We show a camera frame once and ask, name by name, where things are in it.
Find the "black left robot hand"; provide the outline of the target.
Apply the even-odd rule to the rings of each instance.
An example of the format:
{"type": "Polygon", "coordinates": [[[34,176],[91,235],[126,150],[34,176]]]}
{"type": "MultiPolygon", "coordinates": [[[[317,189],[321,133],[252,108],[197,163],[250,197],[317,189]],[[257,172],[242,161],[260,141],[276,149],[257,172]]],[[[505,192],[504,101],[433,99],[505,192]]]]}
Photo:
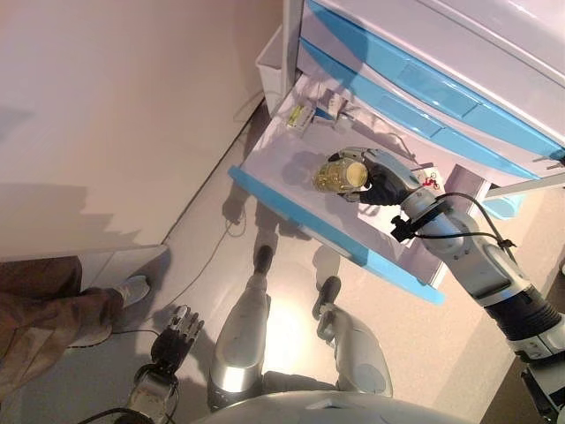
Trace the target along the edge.
{"type": "Polygon", "coordinates": [[[155,339],[151,358],[162,371],[170,374],[182,366],[193,348],[204,322],[187,305],[176,307],[164,331],[155,339]]]}

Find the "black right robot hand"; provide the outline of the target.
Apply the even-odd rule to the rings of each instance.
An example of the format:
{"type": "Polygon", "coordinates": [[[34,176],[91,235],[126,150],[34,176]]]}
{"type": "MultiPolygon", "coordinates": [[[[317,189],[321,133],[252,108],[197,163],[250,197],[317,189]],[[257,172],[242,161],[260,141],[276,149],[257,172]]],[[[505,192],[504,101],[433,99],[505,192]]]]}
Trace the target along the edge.
{"type": "Polygon", "coordinates": [[[341,193],[347,202],[374,206],[401,205],[422,187],[417,177],[390,153],[376,148],[344,148],[328,158],[328,162],[349,158],[367,169],[364,191],[341,193]]]}

